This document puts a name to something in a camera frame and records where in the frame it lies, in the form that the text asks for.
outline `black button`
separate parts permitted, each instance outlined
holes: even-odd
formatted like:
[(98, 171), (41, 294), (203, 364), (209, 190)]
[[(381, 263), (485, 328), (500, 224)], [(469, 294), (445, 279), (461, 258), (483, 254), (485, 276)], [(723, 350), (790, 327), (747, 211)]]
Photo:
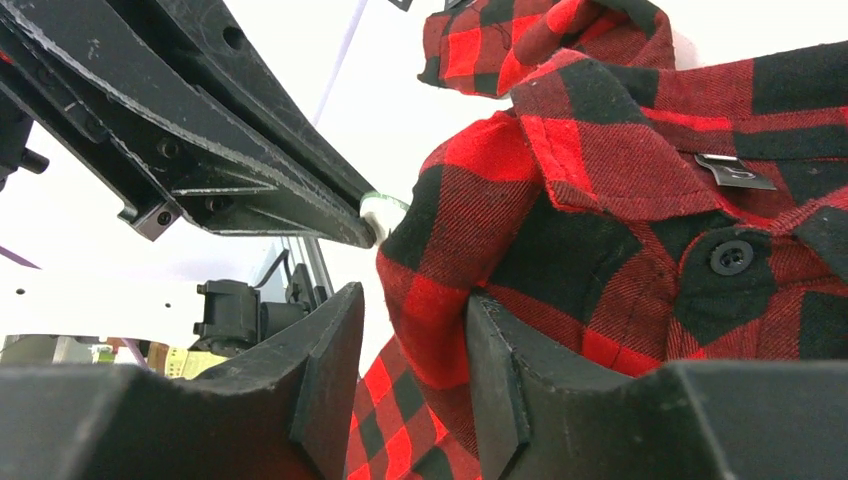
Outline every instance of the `black button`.
[(722, 243), (713, 250), (710, 267), (719, 275), (738, 275), (754, 260), (754, 248), (743, 240)]

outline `folded fabric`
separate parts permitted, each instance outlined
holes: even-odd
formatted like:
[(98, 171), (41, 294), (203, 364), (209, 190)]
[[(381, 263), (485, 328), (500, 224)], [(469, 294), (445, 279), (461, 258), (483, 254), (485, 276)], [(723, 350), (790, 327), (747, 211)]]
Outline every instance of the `folded fabric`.
[(845, 355), (848, 43), (675, 71), (645, 0), (477, 0), (424, 45), (422, 81), (514, 108), (432, 153), (380, 248), (396, 338), (361, 382), (349, 478), (480, 475), (478, 287), (632, 376)]

